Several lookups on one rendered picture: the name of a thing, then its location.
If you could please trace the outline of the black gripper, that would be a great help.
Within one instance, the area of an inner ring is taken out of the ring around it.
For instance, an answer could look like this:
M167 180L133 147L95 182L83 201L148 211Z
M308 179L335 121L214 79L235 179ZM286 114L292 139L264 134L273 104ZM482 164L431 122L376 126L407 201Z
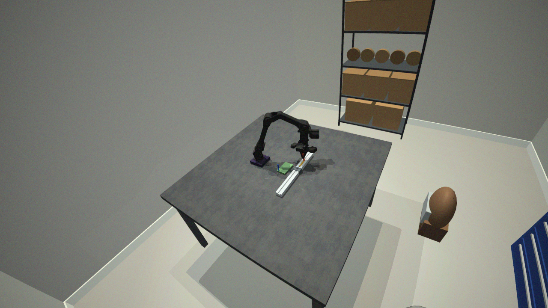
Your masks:
M305 151L300 152L300 155L301 155L301 157L302 157L303 159L304 159L305 156L307 155L307 152L310 152L310 153L315 153L315 152L317 152L317 148L316 148L316 147L313 147L313 146L310 147L310 148L308 147L308 146L309 146L309 145L308 145L309 139L300 139L299 142L300 142L300 143L303 143L303 142L304 142L305 145L307 146L307 148L306 148ZM294 148L296 147L297 144L298 144L298 143L293 143L293 144L291 144L290 148L293 148L293 149L294 149ZM304 153L304 155L303 155L303 153Z

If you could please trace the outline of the green flat tray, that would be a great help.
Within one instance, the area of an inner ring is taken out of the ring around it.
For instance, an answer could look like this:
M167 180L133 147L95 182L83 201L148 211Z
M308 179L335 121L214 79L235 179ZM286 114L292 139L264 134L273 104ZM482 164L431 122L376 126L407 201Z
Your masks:
M277 170L278 173L286 174L289 172L289 170L293 167L293 164L285 162L282 166L280 166L279 170Z

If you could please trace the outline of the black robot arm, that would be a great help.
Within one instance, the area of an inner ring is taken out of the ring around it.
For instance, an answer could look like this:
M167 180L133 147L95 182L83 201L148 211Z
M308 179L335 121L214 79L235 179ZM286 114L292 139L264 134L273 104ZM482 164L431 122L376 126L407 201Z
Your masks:
M318 139L319 138L319 129L311 129L311 126L309 125L309 122L304 119L297 119L291 115L288 115L286 113L283 113L282 111L276 111L272 113L266 113L263 119L263 128L262 128L262 134L260 135L260 138L258 140L258 143L256 144L253 155L254 160L257 160L260 162L264 157L262 154L262 151L265 147L265 136L268 131L269 125L278 119L282 119L284 121L289 122L290 124L296 125L296 127L299 128L298 132L300 133L300 139L308 139L309 137L311 139ZM303 152L305 151L307 146L305 143L300 143L296 145L296 151Z

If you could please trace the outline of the light grey metal rail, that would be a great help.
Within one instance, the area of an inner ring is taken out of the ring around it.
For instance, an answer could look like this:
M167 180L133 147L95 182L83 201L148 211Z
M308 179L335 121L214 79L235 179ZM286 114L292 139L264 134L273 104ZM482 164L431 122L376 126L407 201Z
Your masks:
M300 164L303 162L303 159L302 159L300 160L300 163L294 168L294 170L289 174L289 177L286 178L286 180L281 185L281 187L279 187L279 189L276 191L276 195L279 195L280 197L282 197L286 193L286 191L289 189L291 184L293 184L293 182L299 176L299 174L302 173L302 170L309 163L312 157L313 157L313 153L307 152L303 165L300 166Z

